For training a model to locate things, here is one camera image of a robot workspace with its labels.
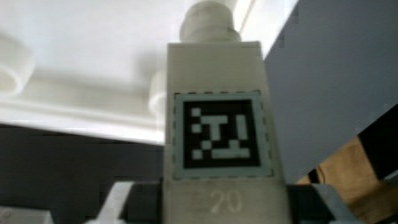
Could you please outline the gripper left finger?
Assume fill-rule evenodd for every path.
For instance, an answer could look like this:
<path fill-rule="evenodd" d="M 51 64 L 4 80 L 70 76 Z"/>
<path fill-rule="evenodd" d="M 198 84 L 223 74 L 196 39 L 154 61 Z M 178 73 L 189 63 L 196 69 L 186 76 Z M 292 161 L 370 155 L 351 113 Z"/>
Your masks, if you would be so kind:
<path fill-rule="evenodd" d="M 127 224 L 122 213 L 134 186 L 134 181 L 114 183 L 98 216 L 84 224 Z"/>

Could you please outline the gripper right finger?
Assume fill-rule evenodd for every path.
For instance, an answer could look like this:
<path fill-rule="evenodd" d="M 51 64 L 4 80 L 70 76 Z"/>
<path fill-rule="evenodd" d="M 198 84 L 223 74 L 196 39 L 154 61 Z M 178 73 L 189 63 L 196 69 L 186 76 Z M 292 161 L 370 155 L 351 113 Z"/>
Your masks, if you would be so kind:
<path fill-rule="evenodd" d="M 363 224 L 363 221 L 358 219 L 349 209 L 335 187 L 328 184 L 315 184 L 313 187 L 335 216 L 335 220 L 329 224 Z"/>

